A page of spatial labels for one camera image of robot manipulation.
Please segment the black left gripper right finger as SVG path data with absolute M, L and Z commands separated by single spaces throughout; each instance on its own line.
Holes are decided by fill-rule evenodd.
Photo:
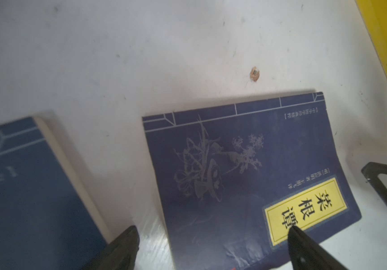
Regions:
M 289 229 L 287 242 L 294 270 L 347 270 L 299 227 Z

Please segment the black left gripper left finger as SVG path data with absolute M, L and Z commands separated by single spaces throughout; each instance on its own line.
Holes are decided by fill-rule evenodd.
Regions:
M 140 236 L 136 226 L 129 226 L 82 270 L 133 270 L 139 251 Z

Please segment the navy book yellow label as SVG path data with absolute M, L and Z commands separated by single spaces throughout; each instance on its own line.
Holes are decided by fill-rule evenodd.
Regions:
M 0 125 L 0 270 L 78 270 L 112 239 L 44 120 Z
M 177 270 L 269 270 L 361 219 L 324 94 L 142 119 Z

